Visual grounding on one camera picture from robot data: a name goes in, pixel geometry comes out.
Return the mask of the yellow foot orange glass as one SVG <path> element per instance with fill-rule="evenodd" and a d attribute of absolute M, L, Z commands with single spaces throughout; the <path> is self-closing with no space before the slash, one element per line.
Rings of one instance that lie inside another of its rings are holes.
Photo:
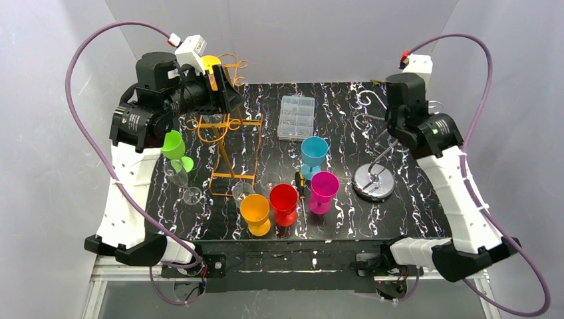
<path fill-rule="evenodd" d="M 202 62 L 204 64 L 204 68 L 208 71 L 208 80 L 210 82 L 211 88 L 213 91 L 217 91 L 217 83 L 215 81 L 215 76 L 213 75 L 213 66 L 219 65 L 222 66 L 220 59 L 214 55 L 204 55 L 202 57 Z"/>

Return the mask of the gold wire glass rack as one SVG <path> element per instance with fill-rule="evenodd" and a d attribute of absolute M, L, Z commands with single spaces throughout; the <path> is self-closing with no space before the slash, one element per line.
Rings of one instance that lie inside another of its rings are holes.
<path fill-rule="evenodd" d="M 261 137 L 254 146 L 255 155 L 246 158 L 243 145 L 246 133 L 260 134 L 263 127 L 263 116 L 258 118 L 243 116 L 243 105 L 224 115 L 222 123 L 206 124 L 202 116 L 198 119 L 186 120 L 187 129 L 195 131 L 201 142 L 217 146 L 217 163 L 210 175 L 208 189 L 212 195 L 231 197 L 232 187 L 240 182 L 255 184 L 259 161 Z"/>

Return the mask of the green plastic wine glass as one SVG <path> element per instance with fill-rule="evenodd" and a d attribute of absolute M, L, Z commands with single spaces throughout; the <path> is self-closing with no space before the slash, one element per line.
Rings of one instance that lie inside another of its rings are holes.
<path fill-rule="evenodd" d="M 165 134 L 162 154 L 169 160 L 180 160 L 187 172 L 194 168 L 193 159 L 186 155 L 186 145 L 180 131 L 171 130 Z"/>

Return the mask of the clear wine glass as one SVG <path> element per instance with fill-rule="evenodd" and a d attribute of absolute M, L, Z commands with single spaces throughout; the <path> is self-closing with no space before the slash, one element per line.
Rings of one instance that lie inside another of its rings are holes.
<path fill-rule="evenodd" d="M 219 124 L 223 122 L 224 115 L 223 114 L 203 115 L 202 119 L 203 122 L 206 124 Z"/>
<path fill-rule="evenodd" d="M 188 172 L 184 163 L 179 159 L 169 159 L 164 164 L 164 174 L 170 183 L 178 186 L 182 191 L 182 201 L 187 205 L 196 205 L 202 198 L 202 190 L 191 186 L 188 180 Z"/>

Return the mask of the clear tumbler glass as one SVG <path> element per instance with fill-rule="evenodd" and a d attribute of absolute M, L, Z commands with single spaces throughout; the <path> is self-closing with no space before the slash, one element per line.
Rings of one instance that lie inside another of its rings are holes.
<path fill-rule="evenodd" d="M 274 171 L 264 173 L 259 180 L 259 184 L 264 193 L 270 193 L 270 191 L 280 183 L 281 176 Z"/>
<path fill-rule="evenodd" d="M 251 183 L 240 181 L 232 187 L 232 196 L 237 207 L 240 207 L 243 200 L 249 195 L 253 195 L 255 190 Z"/>

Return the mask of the blue plastic wine glass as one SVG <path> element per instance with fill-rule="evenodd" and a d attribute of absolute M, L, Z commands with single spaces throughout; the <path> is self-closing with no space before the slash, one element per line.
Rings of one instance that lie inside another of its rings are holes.
<path fill-rule="evenodd" d="M 311 136 L 302 141 L 301 173 L 307 181 L 311 181 L 314 175 L 321 172 L 321 164 L 325 161 L 328 151 L 329 145 L 324 138 Z"/>

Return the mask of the red plastic wine glass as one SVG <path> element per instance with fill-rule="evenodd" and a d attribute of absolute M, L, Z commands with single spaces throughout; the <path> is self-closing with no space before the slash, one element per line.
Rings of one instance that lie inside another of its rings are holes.
<path fill-rule="evenodd" d="M 281 227 L 289 227 L 295 222 L 298 199 L 296 189 L 290 184 L 282 183 L 271 190 L 269 200 L 275 212 L 276 224 Z"/>

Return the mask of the orange plastic wine glass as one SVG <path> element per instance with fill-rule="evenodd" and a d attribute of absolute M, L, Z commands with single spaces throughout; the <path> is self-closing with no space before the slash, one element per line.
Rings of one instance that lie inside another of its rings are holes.
<path fill-rule="evenodd" d="M 260 194 L 247 196 L 240 206 L 243 219 L 247 222 L 249 232 L 257 237 L 262 237 L 270 231 L 270 204 Z"/>

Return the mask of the magenta plastic wine glass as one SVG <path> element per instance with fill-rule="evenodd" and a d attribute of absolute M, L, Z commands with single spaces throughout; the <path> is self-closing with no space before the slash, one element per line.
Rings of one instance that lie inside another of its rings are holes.
<path fill-rule="evenodd" d="M 339 192 L 339 179 L 329 171 L 320 171 L 311 180 L 309 209 L 317 215 L 324 215 L 331 209 L 331 201 Z"/>

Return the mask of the silver wire glass stand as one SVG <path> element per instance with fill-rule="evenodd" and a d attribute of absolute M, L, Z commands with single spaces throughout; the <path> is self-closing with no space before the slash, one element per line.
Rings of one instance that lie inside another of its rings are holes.
<path fill-rule="evenodd" d="M 355 127 L 364 133 L 376 129 L 377 125 L 385 125 L 384 118 L 370 115 L 368 113 L 357 114 L 353 118 Z M 389 154 L 398 145 L 397 138 L 393 138 L 386 128 L 383 128 L 379 137 L 384 136 L 388 142 L 387 148 L 377 154 L 370 162 L 359 166 L 352 177 L 352 186 L 355 192 L 369 201 L 384 201 L 389 198 L 395 188 L 393 173 L 383 163 Z"/>

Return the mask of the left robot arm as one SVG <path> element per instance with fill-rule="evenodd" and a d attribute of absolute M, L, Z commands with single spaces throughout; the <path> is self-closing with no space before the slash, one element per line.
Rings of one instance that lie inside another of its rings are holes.
<path fill-rule="evenodd" d="M 85 250 L 114 257 L 129 266 L 171 263 L 190 268 L 200 263 L 196 246 L 158 225 L 146 212 L 152 175 L 163 153 L 184 156 L 183 142 L 174 143 L 174 121 L 185 114 L 227 114 L 243 102 L 220 62 L 206 64 L 199 56 L 152 52 L 136 66 L 137 80 L 118 102 L 110 126 L 111 157 L 103 163 L 110 187 L 102 223 L 84 240 Z"/>

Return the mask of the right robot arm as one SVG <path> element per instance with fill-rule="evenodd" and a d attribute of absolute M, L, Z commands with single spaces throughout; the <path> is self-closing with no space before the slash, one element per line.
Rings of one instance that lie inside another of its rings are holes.
<path fill-rule="evenodd" d="M 502 235 L 482 211 L 462 151 L 463 139 L 447 114 L 431 114 L 425 81 L 415 73 L 386 78 L 387 132 L 409 149 L 429 179 L 449 222 L 449 239 L 399 236 L 380 245 L 380 254 L 357 262 L 362 270 L 392 270 L 407 266 L 436 270 L 457 282 L 510 258 L 520 248 L 515 237 Z"/>

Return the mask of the clear plastic compartment box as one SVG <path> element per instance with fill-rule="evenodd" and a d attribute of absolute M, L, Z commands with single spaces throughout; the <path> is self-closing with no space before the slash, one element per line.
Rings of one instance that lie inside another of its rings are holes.
<path fill-rule="evenodd" d="M 282 141 L 303 141 L 313 135 L 315 99 L 306 96 L 283 96 L 277 137 Z"/>

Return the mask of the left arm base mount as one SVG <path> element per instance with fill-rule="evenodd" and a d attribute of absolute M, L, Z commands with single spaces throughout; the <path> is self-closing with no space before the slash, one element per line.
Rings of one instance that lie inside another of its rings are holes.
<path fill-rule="evenodd" d="M 225 276 L 224 255 L 206 255 L 194 268 L 162 266 L 160 277 L 173 281 L 173 292 L 177 302 L 189 304 L 203 295 L 209 279 Z"/>

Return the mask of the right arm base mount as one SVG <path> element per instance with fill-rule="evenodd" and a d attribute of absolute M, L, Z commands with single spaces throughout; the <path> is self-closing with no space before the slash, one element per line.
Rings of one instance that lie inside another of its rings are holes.
<path fill-rule="evenodd" d="M 381 301 L 398 304 L 411 297 L 424 271 L 412 265 L 395 265 L 385 255 L 356 254 L 349 268 L 361 278 L 372 278 Z"/>

